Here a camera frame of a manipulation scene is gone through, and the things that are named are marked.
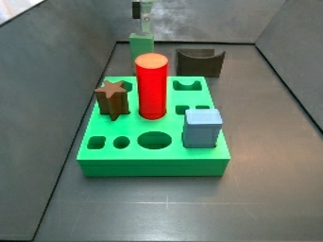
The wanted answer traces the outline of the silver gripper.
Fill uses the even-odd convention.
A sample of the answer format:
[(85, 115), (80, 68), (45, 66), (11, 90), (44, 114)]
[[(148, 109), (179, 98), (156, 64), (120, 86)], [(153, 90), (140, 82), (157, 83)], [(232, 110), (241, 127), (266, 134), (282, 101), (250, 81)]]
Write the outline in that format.
[(140, 19), (140, 28), (143, 33), (149, 33), (152, 3), (153, 0), (131, 2), (132, 19)]

